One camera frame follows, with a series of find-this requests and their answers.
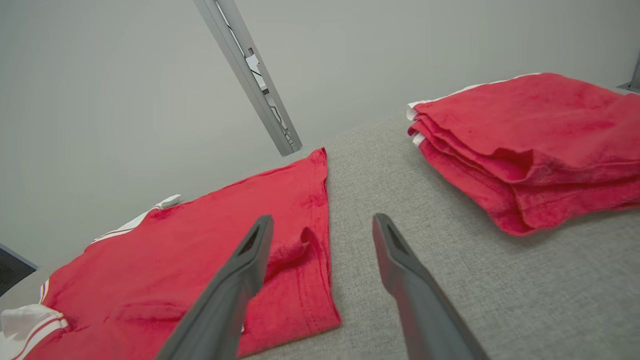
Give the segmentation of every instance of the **red fabric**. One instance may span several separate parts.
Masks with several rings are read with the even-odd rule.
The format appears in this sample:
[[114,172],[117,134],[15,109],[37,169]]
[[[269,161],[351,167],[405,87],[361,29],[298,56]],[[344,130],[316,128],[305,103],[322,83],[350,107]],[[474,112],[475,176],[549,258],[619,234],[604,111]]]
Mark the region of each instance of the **red fabric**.
[[247,309],[238,356],[337,327],[326,176],[319,149],[192,202],[152,210],[131,232],[90,245],[53,273],[43,302],[70,327],[27,358],[153,359],[267,213],[274,219],[267,276]]
[[640,204],[637,95],[539,74],[414,110],[425,158],[507,233]]

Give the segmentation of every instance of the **red cloth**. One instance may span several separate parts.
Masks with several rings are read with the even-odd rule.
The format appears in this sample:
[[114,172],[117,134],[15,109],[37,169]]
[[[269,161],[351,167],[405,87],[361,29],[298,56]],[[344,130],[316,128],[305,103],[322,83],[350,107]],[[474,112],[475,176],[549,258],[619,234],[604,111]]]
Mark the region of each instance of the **red cloth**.
[[505,232],[640,204],[640,97],[557,74],[417,104],[425,158]]
[[90,245],[53,273],[43,305],[70,327],[28,359],[153,359],[254,221],[274,219],[264,287],[238,356],[340,325],[331,293],[326,153],[189,203],[152,210],[129,233]]

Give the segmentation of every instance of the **unfolded red shirt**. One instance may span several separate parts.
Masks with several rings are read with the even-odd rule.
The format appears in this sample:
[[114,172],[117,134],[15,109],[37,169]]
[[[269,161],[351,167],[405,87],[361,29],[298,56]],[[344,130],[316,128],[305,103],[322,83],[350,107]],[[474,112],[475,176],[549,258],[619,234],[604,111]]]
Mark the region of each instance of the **unfolded red shirt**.
[[69,327],[28,359],[153,359],[261,215],[274,219],[265,283],[246,313],[245,356],[340,325],[331,293],[324,149],[168,209],[90,245],[51,275],[42,304]]
[[640,202],[637,95],[537,74],[414,110],[423,155],[507,233]]

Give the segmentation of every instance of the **folded red cloth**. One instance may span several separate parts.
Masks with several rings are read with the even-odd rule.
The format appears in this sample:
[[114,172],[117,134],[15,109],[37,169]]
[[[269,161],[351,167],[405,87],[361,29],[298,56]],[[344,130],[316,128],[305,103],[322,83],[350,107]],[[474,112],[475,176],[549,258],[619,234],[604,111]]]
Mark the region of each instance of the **folded red cloth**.
[[153,359],[254,221],[271,214],[265,282],[246,312],[238,356],[340,325],[331,293],[326,153],[189,203],[153,209],[51,275],[42,304],[69,327],[28,359]]
[[640,202],[640,97],[557,74],[416,104],[409,134],[505,232]]

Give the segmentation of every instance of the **gray tablecloth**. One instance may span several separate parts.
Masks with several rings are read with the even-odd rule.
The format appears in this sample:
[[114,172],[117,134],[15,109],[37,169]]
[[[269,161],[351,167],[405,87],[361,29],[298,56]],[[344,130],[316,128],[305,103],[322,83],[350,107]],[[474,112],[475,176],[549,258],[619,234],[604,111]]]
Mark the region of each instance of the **gray tablecloth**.
[[[640,211],[508,236],[425,161],[409,141],[408,125],[397,114],[323,144],[333,296],[343,325],[251,359],[406,358],[396,303],[378,273],[371,238],[376,212],[391,216],[492,359],[637,359]],[[60,264],[16,285],[0,298],[0,309],[36,302],[39,285]]]

